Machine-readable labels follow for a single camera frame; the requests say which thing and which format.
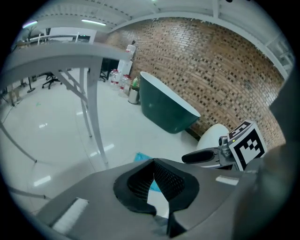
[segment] plastic bottle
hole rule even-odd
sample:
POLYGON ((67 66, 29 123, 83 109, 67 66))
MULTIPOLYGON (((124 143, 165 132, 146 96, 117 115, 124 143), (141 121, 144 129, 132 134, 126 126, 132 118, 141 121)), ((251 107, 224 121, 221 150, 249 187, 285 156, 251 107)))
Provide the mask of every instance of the plastic bottle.
POLYGON ((138 86, 139 86, 139 82, 140 82, 139 78, 136 77, 136 78, 133 80, 133 82, 132 82, 132 86, 133 86, 133 87, 138 87, 138 86))
POLYGON ((129 88, 130 88, 130 76, 123 75, 120 81, 119 96, 123 98, 127 98, 129 95, 129 88))
POLYGON ((129 44, 126 48, 126 52, 130 55, 130 60, 132 59, 136 50, 135 41, 132 41, 132 44, 129 44))
POLYGON ((112 80, 111 80, 111 88, 113 90, 118 90, 119 89, 119 81, 120 81, 120 72, 118 70, 115 70, 112 80))
POLYGON ((116 73, 116 69, 113 69, 113 70, 109 73, 109 75, 108 75, 108 82, 109 82, 109 84, 112 84, 112 79, 114 78, 115 73, 116 73))

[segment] ceiling beam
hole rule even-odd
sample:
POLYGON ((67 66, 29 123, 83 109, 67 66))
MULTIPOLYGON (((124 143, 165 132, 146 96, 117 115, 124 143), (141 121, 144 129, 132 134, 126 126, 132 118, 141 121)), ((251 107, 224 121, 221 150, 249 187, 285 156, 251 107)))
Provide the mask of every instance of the ceiling beam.
POLYGON ((152 13, 159 13, 160 9, 155 5, 154 2, 151 0, 146 1, 139 1, 139 3, 143 2, 143 4, 152 12, 152 13))
POLYGON ((59 5, 63 5, 63 4, 74 4, 74 5, 81 5, 81 6, 88 6, 88 7, 93 7, 93 8, 98 8, 100 10, 103 10, 105 12, 114 14, 126 21, 131 20, 130 16, 127 16, 125 13, 122 13, 119 10, 116 10, 114 7, 111 8, 110 6, 106 5, 106 4, 101 4, 101 3, 97 3, 97 2, 92 2, 92 1, 87 1, 87 0, 60 0, 60 1, 54 1, 53 2, 54 5, 59 4, 59 5))
POLYGON ((287 64, 287 65, 284 65, 283 67, 284 67, 285 70, 289 70, 293 67, 293 65, 287 64))
POLYGON ((39 29, 45 28, 59 28, 59 27, 72 27, 72 28, 87 28, 93 29, 96 31, 101 32, 109 32, 113 27, 114 24, 106 23, 106 26, 101 26, 98 24, 82 22, 81 16, 70 16, 70 15, 54 15, 54 16, 45 16, 40 17, 35 24, 35 27, 39 29))
POLYGON ((284 51, 282 46, 280 46, 280 42, 277 42, 276 48, 280 51, 281 55, 283 55, 283 58, 288 62, 288 64, 293 66, 293 62, 290 60, 289 56, 285 54, 286 52, 284 51))
POLYGON ((274 43, 275 41, 277 41, 279 39, 279 37, 281 36, 281 32, 278 33, 274 38, 272 38, 270 41, 268 41, 266 44, 265 44, 265 47, 269 46, 270 44, 274 43))
POLYGON ((219 0, 212 0, 212 11, 214 13, 214 18, 219 18, 219 0))
POLYGON ((287 55, 291 55, 291 51, 286 51, 286 52, 284 52, 283 54, 281 54, 279 57, 280 57, 280 58, 284 58, 284 57, 287 56, 287 55))

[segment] white chair seat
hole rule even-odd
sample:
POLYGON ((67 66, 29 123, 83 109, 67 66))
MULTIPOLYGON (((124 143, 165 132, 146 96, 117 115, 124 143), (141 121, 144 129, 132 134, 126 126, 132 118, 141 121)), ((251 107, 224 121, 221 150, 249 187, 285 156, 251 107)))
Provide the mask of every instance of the white chair seat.
POLYGON ((199 140, 197 150, 217 147, 219 145, 220 136, 225 136, 228 133, 228 129, 222 124, 217 123, 211 126, 199 140))

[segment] gray surface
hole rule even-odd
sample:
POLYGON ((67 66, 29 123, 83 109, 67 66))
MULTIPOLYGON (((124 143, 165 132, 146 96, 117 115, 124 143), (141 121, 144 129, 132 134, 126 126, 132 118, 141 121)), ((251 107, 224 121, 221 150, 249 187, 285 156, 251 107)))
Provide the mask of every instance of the gray surface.
POLYGON ((243 175, 242 172, 198 168, 193 165, 183 165, 173 161, 169 162, 168 160, 166 161, 166 159, 161 160, 192 174, 199 182, 199 193, 191 205, 187 209, 174 213, 177 223, 187 230, 195 227, 209 217, 235 190, 236 186, 216 181, 218 176, 221 175, 239 179, 243 175))
MULTIPOLYGON (((191 205, 174 213, 175 220, 188 231, 178 238, 231 238, 234 206, 242 190, 251 184, 256 174, 207 169, 167 159, 163 162, 195 176, 200 190, 191 205), (216 181, 218 176, 241 178, 237 186, 216 181)), ((51 200, 37 215, 52 225, 76 197, 89 200, 68 236, 77 240, 95 239, 168 239, 165 224, 149 214, 135 213, 123 206, 113 192, 114 181, 124 172, 141 164, 138 161, 107 171, 94 173, 51 200)))
POLYGON ((235 190, 214 212, 207 216, 201 224, 179 235, 176 239, 233 239, 236 206, 248 187, 253 185, 255 179, 255 174, 244 173, 235 190))
POLYGON ((263 163, 262 157, 254 158, 247 164, 244 171, 246 173, 250 173, 250 172, 256 173, 256 172, 258 172, 258 169, 260 168, 262 163, 263 163))
POLYGON ((294 226, 297 225, 297 221, 289 219, 291 212, 297 215, 299 208, 297 199, 288 203, 292 211, 278 213, 290 200, 291 192, 296 191, 296 188, 293 188, 299 176, 299 156, 299 142, 287 142, 283 146, 271 149, 264 156, 255 185, 245 192, 245 197, 241 198, 240 207, 236 210, 235 239, 248 238, 275 218, 277 218, 275 221, 286 224, 284 226, 291 226, 290 223, 293 221, 294 226))
POLYGON ((69 232, 70 238, 166 239, 152 215, 129 211, 113 192, 113 183, 122 173, 143 163, 138 161, 86 177, 50 201, 37 217, 51 225, 79 197, 89 200, 89 205, 69 232))

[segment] white floor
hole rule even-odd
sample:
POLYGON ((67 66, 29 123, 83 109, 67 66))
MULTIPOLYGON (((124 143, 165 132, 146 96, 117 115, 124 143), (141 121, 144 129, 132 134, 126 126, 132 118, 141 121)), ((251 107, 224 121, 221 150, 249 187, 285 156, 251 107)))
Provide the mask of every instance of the white floor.
MULTIPOLYGON (((75 79, 79 70, 70 72, 75 79)), ((94 138, 89 138, 80 99, 64 85, 42 89, 45 78, 32 84, 36 90, 20 91, 16 107, 0 106, 0 120, 11 136, 38 162, 23 155, 0 130, 1 170, 7 184, 16 189, 54 198, 91 173, 105 170, 94 138)), ((118 96, 108 82, 98 82, 98 115, 109 167, 133 162, 137 152, 153 158, 181 162, 195 150, 197 141, 186 132, 169 134, 148 120, 140 105, 118 96)), ((22 208, 36 213, 47 200, 13 194, 22 208)), ((166 216, 167 202, 150 193, 149 203, 166 216)))

